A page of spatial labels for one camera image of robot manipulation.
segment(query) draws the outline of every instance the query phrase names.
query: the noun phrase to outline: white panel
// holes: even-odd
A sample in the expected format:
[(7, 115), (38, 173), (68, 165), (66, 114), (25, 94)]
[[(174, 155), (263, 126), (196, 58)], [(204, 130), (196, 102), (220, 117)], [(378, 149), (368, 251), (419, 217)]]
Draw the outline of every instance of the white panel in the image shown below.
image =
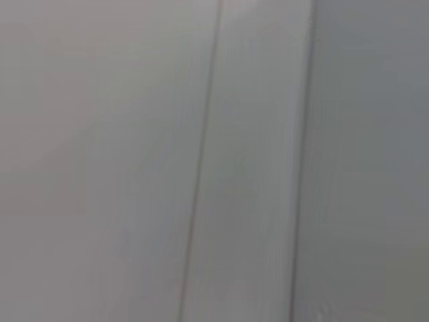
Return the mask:
[(295, 322), (429, 321), (428, 15), (320, 1)]
[(287, 319), (309, 6), (223, 5), (183, 321)]
[(216, 0), (0, 4), (0, 320), (177, 318)]

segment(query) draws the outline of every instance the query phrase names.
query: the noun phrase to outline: white door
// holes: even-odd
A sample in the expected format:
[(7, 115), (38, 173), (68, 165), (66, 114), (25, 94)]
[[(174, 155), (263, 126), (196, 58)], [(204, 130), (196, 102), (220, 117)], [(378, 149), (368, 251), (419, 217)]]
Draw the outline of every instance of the white door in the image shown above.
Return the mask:
[(319, 2), (294, 322), (429, 321), (429, 2)]

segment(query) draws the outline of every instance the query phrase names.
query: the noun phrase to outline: vertical line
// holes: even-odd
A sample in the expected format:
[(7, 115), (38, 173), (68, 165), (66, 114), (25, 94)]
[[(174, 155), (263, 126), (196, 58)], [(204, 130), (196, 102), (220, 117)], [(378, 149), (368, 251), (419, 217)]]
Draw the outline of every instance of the vertical line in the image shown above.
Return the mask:
[(318, 19), (318, 2), (319, 0), (312, 0), (310, 8), (310, 19), (309, 19), (309, 30), (310, 37), (306, 43), (306, 62), (304, 65), (304, 86), (302, 89), (302, 104), (300, 119), (300, 134), (298, 138), (298, 175), (296, 198), (295, 198), (295, 225), (294, 225), (294, 245), (292, 254), (292, 276), (291, 276), (291, 289), (290, 289), (290, 303), (289, 303), (289, 322), (294, 322), (295, 319), (295, 306), (296, 306), (296, 279), (298, 275), (298, 251), (299, 251), (299, 229), (300, 229), (300, 218), (301, 218), (301, 204), (302, 204), (302, 181), (304, 179), (304, 157), (305, 157), (305, 143), (307, 134), (307, 118), (310, 104), (310, 92), (312, 84), (312, 71), (314, 64), (314, 47), (317, 37), (317, 19)]
[(177, 322), (183, 322), (184, 320), (186, 294), (188, 291), (190, 259), (192, 254), (192, 244), (194, 241), (196, 206), (198, 204), (198, 196), (199, 196), (200, 183), (201, 183), (202, 159), (204, 157), (204, 145), (205, 145), (206, 133), (207, 133), (208, 110), (210, 106), (210, 100), (212, 97), (213, 74), (215, 70), (215, 61), (216, 61), (215, 56), (217, 53), (219, 34), (221, 29), (223, 1), (224, 0), (217, 0), (217, 12), (216, 12), (215, 23), (214, 23), (213, 45), (211, 50), (210, 65), (208, 68), (208, 80), (207, 80), (207, 88), (206, 88), (206, 97), (204, 102), (204, 116), (203, 116), (204, 118), (203, 118), (201, 140), (200, 140), (200, 146), (199, 146), (199, 152), (198, 152), (198, 164), (196, 168), (196, 178), (194, 183), (194, 195), (192, 199), (192, 210), (191, 210), (190, 224), (188, 229), (188, 239), (186, 242), (185, 264), (184, 264), (182, 285), (181, 285), (181, 291), (180, 291), (180, 299), (179, 299), (180, 303), (179, 303)]

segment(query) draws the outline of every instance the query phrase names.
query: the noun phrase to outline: white wall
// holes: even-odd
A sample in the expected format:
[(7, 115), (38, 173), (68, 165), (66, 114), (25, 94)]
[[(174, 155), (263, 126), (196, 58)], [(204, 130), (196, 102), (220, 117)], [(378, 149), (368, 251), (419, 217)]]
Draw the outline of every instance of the white wall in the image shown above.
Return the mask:
[(295, 322), (427, 321), (429, 2), (319, 2)]
[(224, 1), (183, 321), (288, 320), (309, 6)]
[(0, 320), (176, 320), (216, 5), (1, 2)]

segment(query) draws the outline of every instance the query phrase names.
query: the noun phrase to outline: gray wall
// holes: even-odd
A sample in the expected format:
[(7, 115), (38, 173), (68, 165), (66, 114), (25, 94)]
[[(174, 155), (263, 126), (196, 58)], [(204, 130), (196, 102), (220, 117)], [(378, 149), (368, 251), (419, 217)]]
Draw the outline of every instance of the gray wall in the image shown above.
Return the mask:
[(0, 320), (177, 319), (215, 0), (0, 4)]
[(319, 3), (295, 322), (427, 321), (429, 2)]
[[(0, 3), (0, 320), (177, 320), (217, 0)], [(184, 321), (285, 321), (309, 0), (225, 0)]]
[(186, 322), (288, 320), (309, 8), (224, 2)]

